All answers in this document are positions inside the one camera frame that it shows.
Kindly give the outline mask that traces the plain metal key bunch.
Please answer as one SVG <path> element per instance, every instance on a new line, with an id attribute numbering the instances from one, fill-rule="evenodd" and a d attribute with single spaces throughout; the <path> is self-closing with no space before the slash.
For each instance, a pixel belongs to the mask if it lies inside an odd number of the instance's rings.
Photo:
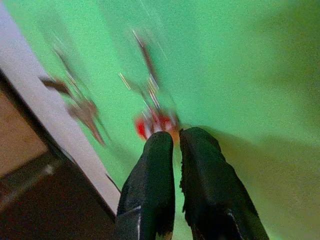
<path id="1" fill-rule="evenodd" d="M 68 104 L 66 107 L 70 117 L 85 125 L 95 140 L 101 146 L 106 147 L 106 141 L 99 129 L 103 130 L 109 140 L 111 138 L 100 119 L 98 107 L 92 100 L 91 93 L 83 77 L 72 65 L 65 49 L 61 46 L 54 45 L 53 50 L 63 65 L 66 80 L 52 75 L 39 76 L 38 79 L 46 88 L 56 90 L 58 93 L 73 100 L 73 104 Z"/>

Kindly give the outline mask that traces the key bunch with red tag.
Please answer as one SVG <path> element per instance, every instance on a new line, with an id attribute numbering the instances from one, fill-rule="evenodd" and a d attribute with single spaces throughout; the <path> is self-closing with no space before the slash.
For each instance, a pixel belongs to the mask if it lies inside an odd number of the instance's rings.
<path id="1" fill-rule="evenodd" d="M 166 107 L 159 100 L 159 94 L 163 93 L 165 89 L 161 88 L 153 60 L 148 51 L 148 45 L 134 29 L 132 34 L 143 56 L 148 77 L 144 84 L 135 83 L 122 73 L 119 74 L 119 77 L 128 90 L 141 96 L 145 104 L 145 109 L 133 121 L 136 133 L 146 141 L 155 132 L 167 132 L 176 144 L 179 142 L 181 126 L 178 114 L 173 107 Z"/>

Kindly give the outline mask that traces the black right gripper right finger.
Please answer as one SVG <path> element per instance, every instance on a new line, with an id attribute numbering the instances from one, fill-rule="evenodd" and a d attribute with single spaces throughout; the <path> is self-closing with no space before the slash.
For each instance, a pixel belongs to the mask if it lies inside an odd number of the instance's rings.
<path id="1" fill-rule="evenodd" d="M 180 188 L 193 240 L 270 240 L 219 142 L 200 127 L 180 130 Z"/>

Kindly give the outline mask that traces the brown cardboard box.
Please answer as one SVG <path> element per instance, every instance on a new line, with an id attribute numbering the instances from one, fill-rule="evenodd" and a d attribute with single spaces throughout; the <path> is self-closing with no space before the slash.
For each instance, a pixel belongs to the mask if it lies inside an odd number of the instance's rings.
<path id="1" fill-rule="evenodd" d="M 0 90 L 0 177 L 47 151 L 48 147 Z"/>

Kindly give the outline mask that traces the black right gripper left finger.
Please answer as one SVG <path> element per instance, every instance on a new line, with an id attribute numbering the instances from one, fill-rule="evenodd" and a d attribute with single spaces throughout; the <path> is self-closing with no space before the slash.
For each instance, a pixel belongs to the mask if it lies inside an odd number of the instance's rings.
<path id="1" fill-rule="evenodd" d="M 146 141 L 122 187 L 115 240 L 171 240 L 174 220 L 173 140 L 159 131 Z"/>

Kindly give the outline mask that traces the black case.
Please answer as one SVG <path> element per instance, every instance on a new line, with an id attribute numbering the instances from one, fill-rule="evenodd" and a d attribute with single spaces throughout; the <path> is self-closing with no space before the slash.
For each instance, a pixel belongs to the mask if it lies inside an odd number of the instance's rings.
<path id="1" fill-rule="evenodd" d="M 0 240 L 114 240 L 115 215 L 1 70 L 0 90 L 48 148 L 0 177 Z"/>

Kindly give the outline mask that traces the green wall sheet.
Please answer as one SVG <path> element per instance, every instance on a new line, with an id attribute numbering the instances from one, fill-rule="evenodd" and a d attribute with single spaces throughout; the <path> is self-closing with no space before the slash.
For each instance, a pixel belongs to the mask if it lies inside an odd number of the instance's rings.
<path id="1" fill-rule="evenodd" d="M 214 135 L 270 240 L 320 240 L 320 0 L 0 0 L 0 68 L 113 209 L 143 141 L 146 42 L 159 100 Z M 70 117 L 66 50 L 110 136 Z"/>

